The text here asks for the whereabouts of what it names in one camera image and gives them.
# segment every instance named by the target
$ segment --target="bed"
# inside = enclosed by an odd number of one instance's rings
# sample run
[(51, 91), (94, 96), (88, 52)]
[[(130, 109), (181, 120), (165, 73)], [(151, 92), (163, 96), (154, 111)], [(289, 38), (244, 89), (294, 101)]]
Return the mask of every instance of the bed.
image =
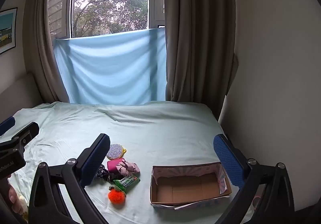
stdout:
[[(85, 189), (97, 209), (110, 224), (215, 223), (228, 206), (225, 203), (193, 210), (154, 208), (150, 204), (150, 175), (153, 165), (202, 164), (219, 161), (213, 150), (213, 138), (222, 129), (211, 111), (202, 104), (150, 102), (139, 106), (40, 104), (21, 109), (14, 115), (16, 125), (0, 137), (6, 141), (31, 121), (39, 124), (39, 135), (24, 153), (26, 166), (10, 178), (13, 187), (28, 202), (38, 164), (64, 164), (77, 158), (100, 133), (111, 143), (127, 149), (124, 158), (140, 168), (140, 183), (127, 195), (123, 207), (113, 206), (108, 198), (109, 183), (94, 181)], [(65, 187), (63, 197), (73, 219), (82, 223)], [(232, 186), (230, 199), (238, 187)], [(244, 221), (250, 219), (249, 209)]]

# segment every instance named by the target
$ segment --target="picture frame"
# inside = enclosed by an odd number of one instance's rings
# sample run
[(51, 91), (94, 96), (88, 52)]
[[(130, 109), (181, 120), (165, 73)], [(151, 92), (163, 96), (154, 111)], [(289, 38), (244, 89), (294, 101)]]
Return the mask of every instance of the picture frame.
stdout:
[(16, 20), (18, 8), (0, 11), (0, 55), (16, 47)]

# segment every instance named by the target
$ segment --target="open box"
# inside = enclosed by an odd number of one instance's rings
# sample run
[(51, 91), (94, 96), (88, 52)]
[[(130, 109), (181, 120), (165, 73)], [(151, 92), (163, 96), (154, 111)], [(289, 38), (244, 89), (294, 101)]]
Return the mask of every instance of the open box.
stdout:
[(220, 162), (152, 169), (150, 202), (154, 207), (178, 210), (213, 205), (231, 193)]

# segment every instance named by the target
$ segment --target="hand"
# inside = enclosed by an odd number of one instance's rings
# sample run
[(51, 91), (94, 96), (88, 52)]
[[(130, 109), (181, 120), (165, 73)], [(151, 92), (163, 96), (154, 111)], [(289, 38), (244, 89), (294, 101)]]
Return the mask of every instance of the hand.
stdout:
[(23, 208), (22, 208), (22, 205), (18, 199), (18, 195), (17, 195), (17, 192), (14, 190), (14, 187), (12, 187), (9, 183), (9, 199), (10, 201), (12, 202), (12, 210), (15, 212), (15, 213), (18, 213), (18, 214), (22, 214), (23, 213)]

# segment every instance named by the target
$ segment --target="blue textured pad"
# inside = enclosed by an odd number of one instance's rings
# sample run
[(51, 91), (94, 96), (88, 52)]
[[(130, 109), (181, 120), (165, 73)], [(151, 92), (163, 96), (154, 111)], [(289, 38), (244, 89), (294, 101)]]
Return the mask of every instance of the blue textured pad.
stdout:
[(13, 117), (9, 117), (7, 120), (0, 123), (0, 136), (4, 135), (4, 133), (11, 129), (15, 124), (16, 120)]
[(241, 189), (244, 185), (244, 169), (220, 135), (214, 137), (213, 146), (232, 184)]
[(109, 136), (105, 134), (81, 168), (81, 187), (84, 188), (91, 184), (100, 165), (102, 164), (102, 161), (108, 153), (109, 147), (110, 139)]

